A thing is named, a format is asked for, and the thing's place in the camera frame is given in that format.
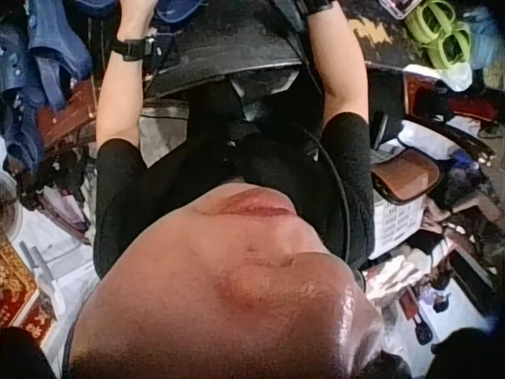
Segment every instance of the shoe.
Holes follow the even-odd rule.
[[[73,0],[77,8],[91,17],[107,17],[118,8],[119,0]]]
[[[451,4],[444,0],[428,0],[417,6],[405,22],[417,42],[430,43],[441,32],[451,32],[455,19],[456,12]]]
[[[8,167],[9,158],[21,162],[30,172],[36,172],[44,157],[42,137],[37,126],[37,110],[29,105],[6,108],[3,138],[6,142]]]
[[[448,33],[440,33],[426,47],[428,56],[436,69],[451,69],[458,63],[470,60],[472,40],[468,24],[458,22]]]
[[[36,57],[40,80],[47,96],[47,102],[55,112],[65,108],[67,96],[63,88],[70,87],[70,75],[52,58]]]
[[[38,108],[46,103],[46,97],[27,45],[28,39],[19,28],[0,24],[0,96],[10,106],[21,98]]]
[[[34,57],[54,59],[79,81],[91,74],[91,55],[71,29],[62,0],[28,0],[28,35]]]
[[[159,0],[155,14],[165,24],[177,25],[185,21],[204,0]]]

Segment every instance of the black wristwatch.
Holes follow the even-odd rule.
[[[136,62],[152,54],[155,39],[148,37],[145,39],[126,39],[120,41],[114,37],[112,50],[123,56],[125,62]]]
[[[309,12],[309,16],[314,13],[323,12],[333,8],[332,0],[302,0]]]

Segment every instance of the cable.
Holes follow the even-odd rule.
[[[160,120],[180,120],[180,121],[188,121],[187,118],[183,117],[172,117],[172,116],[150,116],[148,114],[141,114],[141,117],[144,118],[153,118],[153,119],[160,119]]]
[[[286,21],[286,24],[289,26],[289,28],[293,31],[293,36],[297,41],[299,51],[295,46],[293,46],[293,44],[291,43],[291,41],[289,39],[289,36],[284,36],[283,38],[290,45],[291,49],[297,55],[298,59],[300,59],[300,61],[303,63],[303,65],[307,69],[310,79],[312,80],[318,93],[322,96],[323,90],[321,89],[320,84],[317,81],[316,76],[314,75],[314,72],[312,71],[312,64],[310,63],[309,57],[307,57],[307,54],[305,53],[305,48],[303,47],[303,43],[300,39],[300,36],[298,35],[298,32],[295,30],[294,26],[290,23],[290,21],[287,20],[286,15],[282,11],[282,9],[280,9],[277,6],[277,4],[275,4],[275,2],[272,0],[270,1],[270,4],[271,4],[271,7],[273,9],[275,9],[280,14],[280,16]]]
[[[166,63],[166,60],[168,59],[168,54],[172,51],[172,46],[175,44],[175,34],[165,34],[166,35],[169,35],[169,36],[172,36],[172,40],[170,41],[170,45],[168,45],[165,49],[165,52],[163,53],[163,57],[158,65],[158,67],[156,67],[155,69],[155,72],[152,74],[152,78],[151,80],[147,83],[147,85],[145,86],[145,89],[144,89],[144,98],[146,96],[146,94],[148,93],[149,89],[151,89],[152,85],[154,84],[155,82],[155,79],[158,77],[159,75],[159,72],[163,69],[163,67],[165,66],[165,63]]]
[[[272,1],[270,1],[272,8],[276,9],[282,16],[282,18],[286,19],[286,15],[284,12]],[[288,44],[291,46],[291,48],[294,50],[295,54],[300,58],[300,60],[303,62],[305,65],[307,71],[309,72],[309,76],[312,79],[313,84],[316,86],[318,92],[323,95],[323,91],[321,90],[321,87],[319,86],[319,83],[316,79],[316,77],[312,73],[312,64],[309,61],[309,58],[307,57],[307,54],[305,53],[305,49],[303,48],[303,43],[300,40],[300,36],[298,35],[297,31],[294,30],[293,25],[287,20],[287,24],[289,24],[290,28],[294,32],[294,36],[297,40],[298,47],[300,48],[301,54],[298,52],[298,50],[293,46],[289,38],[285,38],[285,40],[288,42]],[[344,242],[344,261],[348,263],[349,261],[349,256],[350,256],[350,237],[351,237],[351,231],[350,231],[350,210],[349,210],[349,203],[347,202],[347,196],[346,196],[346,189],[344,188],[344,185],[342,183],[342,178],[340,178],[339,172],[337,171],[337,167],[333,164],[333,161],[331,160],[330,155],[324,148],[324,146],[321,144],[319,141],[319,138],[317,138],[314,134],[310,133],[306,128],[303,126],[298,125],[297,123],[291,122],[291,124],[295,125],[298,129],[301,129],[303,133],[305,133],[311,140],[313,140],[318,149],[323,153],[324,158],[330,165],[331,172],[333,173],[333,176],[335,178],[335,181],[337,183],[337,187],[339,188],[340,191],[340,196],[342,198],[342,204],[343,204],[343,210],[344,210],[344,220],[345,220],[345,225],[344,225],[344,230],[346,231],[344,236],[345,236],[345,242]]]
[[[349,255],[350,255],[350,210],[349,210],[349,202],[347,201],[347,196],[346,196],[346,189],[344,188],[342,178],[340,178],[339,172],[337,171],[337,167],[335,167],[335,164],[331,160],[330,155],[324,148],[324,146],[321,144],[319,141],[319,138],[317,138],[314,134],[309,132],[306,128],[304,128],[301,125],[298,125],[296,122],[290,122],[291,125],[296,126],[298,129],[301,129],[305,135],[307,135],[312,141],[314,141],[317,144],[318,149],[323,153],[324,158],[326,159],[327,163],[330,166],[331,172],[335,178],[335,182],[337,183],[337,187],[339,188],[340,196],[342,198],[342,204],[344,208],[344,230],[346,231],[344,234],[344,261],[347,263],[349,260]]]

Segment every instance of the brown leather bag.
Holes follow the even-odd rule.
[[[435,162],[408,148],[387,162],[373,165],[372,179],[382,197],[395,205],[404,205],[434,188],[441,174]]]

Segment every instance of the skin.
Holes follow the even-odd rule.
[[[122,377],[120,362],[134,356],[133,376],[347,377],[378,352],[378,313],[310,225],[296,214],[216,213],[251,189],[258,203],[266,191],[292,206],[272,189],[226,184],[128,248],[80,315],[76,367]]]
[[[119,39],[145,37],[156,0],[122,0]],[[346,18],[309,18],[324,117],[368,116]],[[141,62],[112,53],[97,142],[139,145]],[[380,349],[380,315],[285,195],[229,183],[144,231],[83,308],[74,377],[352,377]]]

